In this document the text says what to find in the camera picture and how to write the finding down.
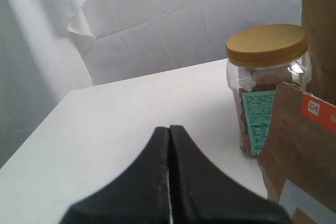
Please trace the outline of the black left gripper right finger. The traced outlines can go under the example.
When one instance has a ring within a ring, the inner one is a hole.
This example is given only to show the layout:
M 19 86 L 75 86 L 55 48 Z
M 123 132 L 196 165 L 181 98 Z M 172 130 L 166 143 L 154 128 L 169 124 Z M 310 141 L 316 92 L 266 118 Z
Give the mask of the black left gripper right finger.
M 174 223 L 291 223 L 285 210 L 232 180 L 183 126 L 170 126 L 169 185 Z

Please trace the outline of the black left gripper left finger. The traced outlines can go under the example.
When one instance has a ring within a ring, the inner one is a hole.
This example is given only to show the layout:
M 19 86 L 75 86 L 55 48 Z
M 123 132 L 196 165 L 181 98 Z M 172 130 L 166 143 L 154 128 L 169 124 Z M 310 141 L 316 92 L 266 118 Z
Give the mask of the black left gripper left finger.
M 73 204 L 61 223 L 169 223 L 170 134 L 156 127 L 147 145 L 115 180 Z

